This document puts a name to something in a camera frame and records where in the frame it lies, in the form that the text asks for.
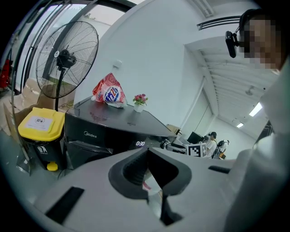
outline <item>plastic bag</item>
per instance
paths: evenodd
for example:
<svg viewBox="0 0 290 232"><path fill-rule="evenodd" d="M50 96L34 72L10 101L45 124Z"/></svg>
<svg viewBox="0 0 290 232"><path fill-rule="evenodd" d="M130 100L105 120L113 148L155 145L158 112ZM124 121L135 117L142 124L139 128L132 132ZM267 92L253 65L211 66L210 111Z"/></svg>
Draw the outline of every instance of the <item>plastic bag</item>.
<svg viewBox="0 0 290 232"><path fill-rule="evenodd" d="M127 106L122 87L112 73L106 75L93 89L92 93L92 101L105 102L117 108Z"/></svg>

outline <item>small flower pot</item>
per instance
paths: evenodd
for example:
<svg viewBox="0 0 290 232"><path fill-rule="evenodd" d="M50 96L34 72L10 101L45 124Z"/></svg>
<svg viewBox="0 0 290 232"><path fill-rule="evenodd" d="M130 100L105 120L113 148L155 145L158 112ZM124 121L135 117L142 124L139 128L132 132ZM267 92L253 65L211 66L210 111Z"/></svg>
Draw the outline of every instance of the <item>small flower pot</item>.
<svg viewBox="0 0 290 232"><path fill-rule="evenodd" d="M144 105L134 105L134 110L138 113L141 113L144 110Z"/></svg>

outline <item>yellow trash bin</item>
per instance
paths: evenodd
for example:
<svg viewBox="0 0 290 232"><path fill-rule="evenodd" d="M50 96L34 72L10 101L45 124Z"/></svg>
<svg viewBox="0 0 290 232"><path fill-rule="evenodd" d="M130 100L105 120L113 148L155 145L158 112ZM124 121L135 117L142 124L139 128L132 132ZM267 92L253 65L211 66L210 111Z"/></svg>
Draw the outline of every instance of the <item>yellow trash bin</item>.
<svg viewBox="0 0 290 232"><path fill-rule="evenodd" d="M65 169L65 156L60 140L63 138L64 113L34 107L18 126L39 164L50 171Z"/></svg>

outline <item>yellow bin lid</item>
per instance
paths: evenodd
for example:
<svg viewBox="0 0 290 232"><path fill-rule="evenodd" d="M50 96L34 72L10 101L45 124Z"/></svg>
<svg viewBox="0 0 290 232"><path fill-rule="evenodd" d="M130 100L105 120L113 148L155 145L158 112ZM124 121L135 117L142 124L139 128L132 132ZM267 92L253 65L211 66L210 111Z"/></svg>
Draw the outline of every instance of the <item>yellow bin lid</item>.
<svg viewBox="0 0 290 232"><path fill-rule="evenodd" d="M63 125L64 113L33 107L18 126L18 131L24 138L50 142L60 137Z"/></svg>

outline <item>red object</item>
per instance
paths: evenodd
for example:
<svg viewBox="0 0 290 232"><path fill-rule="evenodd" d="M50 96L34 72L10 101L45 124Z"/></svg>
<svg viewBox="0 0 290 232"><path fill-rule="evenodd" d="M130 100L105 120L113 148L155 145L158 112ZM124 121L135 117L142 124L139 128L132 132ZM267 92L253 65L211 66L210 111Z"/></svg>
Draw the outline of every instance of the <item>red object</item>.
<svg viewBox="0 0 290 232"><path fill-rule="evenodd" d="M10 60L6 60L3 66L3 70L0 76L0 88L6 88L9 85L9 63Z"/></svg>
<svg viewBox="0 0 290 232"><path fill-rule="evenodd" d="M103 78L92 91L97 102L121 102L125 103L126 98L120 83L112 73Z"/></svg>

